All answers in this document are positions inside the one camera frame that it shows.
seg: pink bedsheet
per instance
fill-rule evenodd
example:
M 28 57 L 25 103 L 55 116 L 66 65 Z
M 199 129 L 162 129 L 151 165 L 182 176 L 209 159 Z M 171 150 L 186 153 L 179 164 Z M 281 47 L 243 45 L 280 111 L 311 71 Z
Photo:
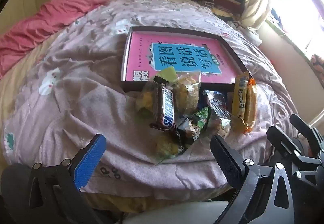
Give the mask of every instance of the pink bedsheet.
M 108 0 L 51 0 L 0 38 L 0 79 L 45 39 Z

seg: metal screw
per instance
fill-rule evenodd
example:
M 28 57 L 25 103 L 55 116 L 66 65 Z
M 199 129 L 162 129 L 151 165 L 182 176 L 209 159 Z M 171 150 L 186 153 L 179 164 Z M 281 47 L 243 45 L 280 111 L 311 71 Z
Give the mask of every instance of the metal screw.
M 40 167 L 41 167 L 41 164 L 40 163 L 36 163 L 36 164 L 34 164 L 33 169 L 39 169 Z
M 282 163 L 276 163 L 276 167 L 279 168 L 279 169 L 283 169 L 284 166 Z
M 246 160 L 245 160 L 245 163 L 246 163 L 248 166 L 253 166 L 253 165 L 254 165 L 254 162 L 253 162 L 253 160 L 251 160 L 251 159 L 246 159 Z
M 70 159 L 64 159 L 62 161 L 62 165 L 64 165 L 64 166 L 69 166 L 70 164 L 71 164 L 71 160 Z

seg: window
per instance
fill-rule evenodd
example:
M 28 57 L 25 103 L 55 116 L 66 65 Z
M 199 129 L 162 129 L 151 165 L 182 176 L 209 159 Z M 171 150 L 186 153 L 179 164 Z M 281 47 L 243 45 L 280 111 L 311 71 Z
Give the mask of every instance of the window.
M 309 59 L 324 57 L 324 21 L 312 0 L 277 0 L 273 9 L 270 16 L 281 20 L 282 30 Z

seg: cartoon print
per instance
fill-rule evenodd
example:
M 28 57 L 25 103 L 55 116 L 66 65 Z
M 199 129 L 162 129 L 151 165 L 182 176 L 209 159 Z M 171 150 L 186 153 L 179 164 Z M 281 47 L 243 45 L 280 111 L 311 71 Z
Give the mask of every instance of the cartoon print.
M 109 35 L 127 34 L 131 26 L 136 26 L 136 24 L 132 24 L 127 19 L 120 20 L 116 22 L 116 26 L 111 27 Z
M 13 133 L 5 133 L 4 134 L 4 148 L 7 153 L 12 152 L 14 150 L 14 135 Z
M 54 85 L 59 79 L 60 70 L 56 68 L 47 72 L 46 77 L 43 79 L 42 85 L 39 87 L 39 94 L 42 96 L 48 95 L 51 93 Z

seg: snack bag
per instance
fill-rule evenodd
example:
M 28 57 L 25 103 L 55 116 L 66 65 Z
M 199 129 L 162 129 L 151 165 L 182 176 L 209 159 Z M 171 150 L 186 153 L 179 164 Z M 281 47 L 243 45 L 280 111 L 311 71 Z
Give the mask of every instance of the snack bag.
M 174 158 L 185 151 L 184 148 L 176 143 L 173 139 L 173 135 L 168 133 L 162 133 L 157 139 L 156 153 L 158 158 L 162 162 L 165 159 Z
M 231 130 L 233 116 L 225 108 L 221 107 L 218 101 L 207 98 L 207 103 L 213 110 L 209 126 L 216 129 L 216 134 L 226 138 Z
M 153 115 L 155 123 L 151 128 L 170 131 L 175 128 L 173 92 L 168 89 L 167 81 L 159 76 L 153 80 Z
M 244 118 L 248 78 L 248 71 L 235 78 L 232 114 L 240 119 Z
M 197 111 L 190 118 L 184 119 L 177 127 L 182 144 L 186 148 L 193 144 L 199 138 L 200 134 L 206 130 L 210 113 L 210 108 L 207 106 Z
M 244 113 L 244 122 L 246 132 L 251 132 L 255 125 L 257 115 L 257 85 L 254 79 L 250 79 L 247 85 L 246 107 Z
M 219 107 L 223 108 L 224 110 L 226 110 L 225 94 L 223 92 L 204 90 L 203 94 L 206 95 L 210 104 L 219 106 Z
M 177 80 L 177 73 L 174 67 L 167 67 L 161 70 L 156 76 L 163 78 L 167 82 L 174 82 Z M 146 82 L 141 94 L 136 99 L 136 110 L 149 113 L 153 112 L 153 91 L 155 84 L 152 80 Z
M 169 85 L 174 93 L 179 116 L 190 115 L 197 110 L 200 80 L 200 72 L 191 72 L 180 76 Z

